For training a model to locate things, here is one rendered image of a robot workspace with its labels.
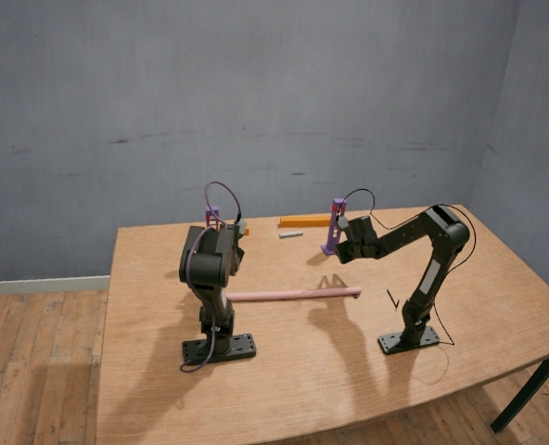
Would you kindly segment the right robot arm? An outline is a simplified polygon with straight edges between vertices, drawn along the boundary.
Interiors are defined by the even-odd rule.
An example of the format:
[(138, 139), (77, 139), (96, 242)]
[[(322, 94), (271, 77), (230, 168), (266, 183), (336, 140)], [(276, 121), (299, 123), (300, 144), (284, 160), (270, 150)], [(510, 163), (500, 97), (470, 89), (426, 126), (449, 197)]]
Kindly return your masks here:
[(385, 354), (418, 349), (440, 342), (433, 326), (427, 326), (430, 311), (445, 275), (470, 237), (467, 225), (445, 206), (427, 209), (418, 215), (420, 218), (417, 216), (380, 237), (377, 237), (369, 215), (347, 221), (352, 239), (359, 240), (353, 246), (353, 254), (359, 259), (379, 260), (394, 252), (394, 249), (398, 250), (426, 235), (433, 247), (428, 266), (417, 288), (402, 306), (404, 331), (378, 337)]

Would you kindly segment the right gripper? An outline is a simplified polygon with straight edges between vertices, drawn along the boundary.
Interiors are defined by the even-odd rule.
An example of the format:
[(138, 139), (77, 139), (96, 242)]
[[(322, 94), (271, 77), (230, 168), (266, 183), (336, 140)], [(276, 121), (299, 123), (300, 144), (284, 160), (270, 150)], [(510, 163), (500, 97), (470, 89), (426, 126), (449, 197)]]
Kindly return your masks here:
[[(337, 222), (338, 227), (344, 232), (347, 240), (338, 243), (334, 246), (334, 253), (338, 257), (340, 264), (346, 264), (350, 261), (353, 261), (356, 258), (353, 254), (353, 246), (357, 242), (351, 239), (350, 228), (348, 226), (347, 218)], [(351, 242), (350, 242), (351, 241)], [(349, 242), (349, 243), (348, 243)], [(337, 251), (337, 252), (336, 252)]]

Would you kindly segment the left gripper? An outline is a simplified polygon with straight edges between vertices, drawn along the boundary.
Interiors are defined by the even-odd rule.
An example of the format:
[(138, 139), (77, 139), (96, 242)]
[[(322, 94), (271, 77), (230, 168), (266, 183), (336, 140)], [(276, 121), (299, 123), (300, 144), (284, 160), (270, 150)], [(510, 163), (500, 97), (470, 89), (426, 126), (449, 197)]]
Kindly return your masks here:
[[(246, 231), (247, 226), (245, 226), (245, 225), (243, 225), (239, 222), (235, 222), (234, 224), (240, 225), (239, 238), (240, 237), (242, 238), (245, 231)], [(242, 262), (242, 259), (244, 257), (245, 251), (242, 248), (236, 247), (236, 253), (237, 253), (237, 256), (240, 257), (240, 263), (239, 263), (239, 266), (240, 266), (240, 264)]]

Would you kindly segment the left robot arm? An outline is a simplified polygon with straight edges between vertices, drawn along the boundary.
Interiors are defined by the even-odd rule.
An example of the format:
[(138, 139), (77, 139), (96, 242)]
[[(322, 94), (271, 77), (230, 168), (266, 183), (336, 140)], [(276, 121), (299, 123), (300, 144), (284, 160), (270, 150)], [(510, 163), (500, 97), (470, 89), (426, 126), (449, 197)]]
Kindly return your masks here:
[[(228, 285), (229, 264), (231, 264), (230, 275), (236, 276), (236, 272), (239, 270), (240, 257), (237, 256), (236, 247), (238, 247), (241, 237), (239, 238), (240, 225), (231, 223), (226, 225), (227, 228), (224, 228), (224, 225), (220, 223), (219, 231), (206, 232), (202, 238), (201, 232), (205, 226), (190, 225), (179, 265), (181, 283), (187, 283), (189, 288), (191, 287), (188, 283), (192, 284), (199, 295), (212, 306), (216, 317), (214, 346), (208, 360), (249, 355), (257, 351), (252, 334), (233, 336), (235, 310), (233, 310), (232, 300), (225, 295), (224, 288)], [(190, 249), (196, 252), (191, 253)], [(200, 307), (199, 310), (200, 332), (206, 334), (208, 344), (206, 338), (182, 342), (185, 362), (205, 361), (211, 350), (211, 309), (205, 301), (201, 301), (203, 307)], [(202, 317), (202, 315), (204, 316)]]

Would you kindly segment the dark grey metal bar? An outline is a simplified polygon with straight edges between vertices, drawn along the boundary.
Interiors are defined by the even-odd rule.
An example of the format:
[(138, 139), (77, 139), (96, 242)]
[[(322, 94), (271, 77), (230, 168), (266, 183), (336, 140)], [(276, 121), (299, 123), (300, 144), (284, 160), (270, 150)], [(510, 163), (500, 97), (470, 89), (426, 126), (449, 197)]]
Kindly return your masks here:
[(280, 234), (279, 237), (280, 238), (289, 238), (289, 237), (302, 236), (302, 235), (303, 235), (303, 232), (298, 231), (298, 232), (283, 233), (283, 234)]

